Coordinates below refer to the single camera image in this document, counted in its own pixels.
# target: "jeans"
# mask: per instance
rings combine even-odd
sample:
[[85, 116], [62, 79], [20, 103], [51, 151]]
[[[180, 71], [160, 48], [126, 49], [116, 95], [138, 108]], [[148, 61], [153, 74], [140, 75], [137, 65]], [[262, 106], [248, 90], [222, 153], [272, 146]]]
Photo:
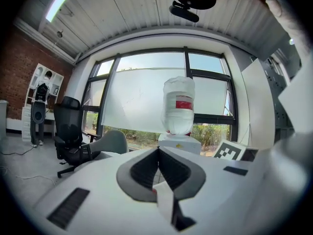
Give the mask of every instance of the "jeans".
[[[33, 104], [31, 104], [30, 112], [33, 112]], [[39, 140], [41, 140], [41, 141], [44, 141], [44, 126], [45, 126], [45, 121], [38, 124]], [[36, 123], [33, 120], [33, 115], [31, 115], [31, 117], [30, 117], [30, 137], [31, 137], [31, 143], [37, 144], [37, 142], [36, 142]]]

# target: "ceiling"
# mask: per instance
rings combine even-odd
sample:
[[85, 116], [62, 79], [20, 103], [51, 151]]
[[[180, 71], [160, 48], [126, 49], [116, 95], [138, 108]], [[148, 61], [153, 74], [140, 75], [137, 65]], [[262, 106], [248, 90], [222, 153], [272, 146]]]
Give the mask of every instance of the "ceiling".
[[[39, 30], [51, 0], [28, 0], [19, 17]], [[173, 16], [173, 0], [66, 0], [52, 23], [40, 32], [75, 58], [122, 33], [154, 26], [179, 25], [213, 30], [243, 43], [255, 53], [276, 47], [286, 32], [257, 0], [217, 0], [209, 10], [193, 10], [198, 23]], [[62, 31], [63, 38], [56, 32]]]

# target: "speaker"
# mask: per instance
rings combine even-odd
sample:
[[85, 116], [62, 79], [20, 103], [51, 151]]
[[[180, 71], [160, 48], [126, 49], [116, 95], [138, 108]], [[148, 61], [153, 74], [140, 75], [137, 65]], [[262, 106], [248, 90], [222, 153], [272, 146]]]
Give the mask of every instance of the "speaker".
[[31, 117], [37, 124], [45, 120], [45, 102], [35, 101], [33, 103]]

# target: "white bookshelf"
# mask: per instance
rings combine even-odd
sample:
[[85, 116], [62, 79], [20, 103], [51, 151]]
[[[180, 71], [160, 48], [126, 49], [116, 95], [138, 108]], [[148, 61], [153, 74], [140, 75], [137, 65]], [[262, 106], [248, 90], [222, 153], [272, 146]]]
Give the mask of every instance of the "white bookshelf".
[[[50, 71], [52, 73], [52, 77], [50, 78], [49, 81], [44, 80], [44, 76], [45, 76], [47, 71]], [[43, 66], [42, 64], [38, 64], [34, 73], [33, 73], [32, 78], [30, 80], [29, 86], [28, 86], [24, 107], [30, 107], [31, 106], [31, 99], [32, 99], [32, 95], [36, 89], [37, 81], [43, 81], [43, 82], [49, 83], [50, 96], [54, 97], [54, 103], [56, 103], [63, 79], [64, 79], [64, 77], [62, 75], [60, 75], [60, 74], [56, 73], [55, 71], [47, 68], [46, 66]]]
[[[52, 77], [50, 80], [44, 80], [44, 76], [47, 71], [50, 71], [52, 73]], [[49, 88], [50, 88], [50, 97], [54, 99], [53, 103], [57, 102], [58, 95], [60, 92], [60, 87], [62, 85], [64, 77], [55, 71], [43, 66], [42, 64], [38, 64], [33, 76], [30, 80], [27, 93], [26, 93], [26, 99], [25, 99], [25, 104], [22, 109], [22, 140], [23, 141], [30, 141], [30, 118], [31, 118], [31, 100], [33, 98], [33, 93], [36, 90], [36, 84], [37, 81], [43, 81], [46, 83], [49, 83]], [[52, 136], [54, 136], [55, 132], [55, 123], [54, 123], [54, 115], [53, 113], [47, 112], [45, 119], [52, 120]]]

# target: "water bottle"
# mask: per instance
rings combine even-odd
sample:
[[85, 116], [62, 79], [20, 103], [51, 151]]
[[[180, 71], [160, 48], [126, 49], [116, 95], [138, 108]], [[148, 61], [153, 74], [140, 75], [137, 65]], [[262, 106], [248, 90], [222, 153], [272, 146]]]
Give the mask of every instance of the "water bottle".
[[163, 126], [172, 135], [190, 133], [194, 122], [195, 82], [178, 76], [164, 83]]

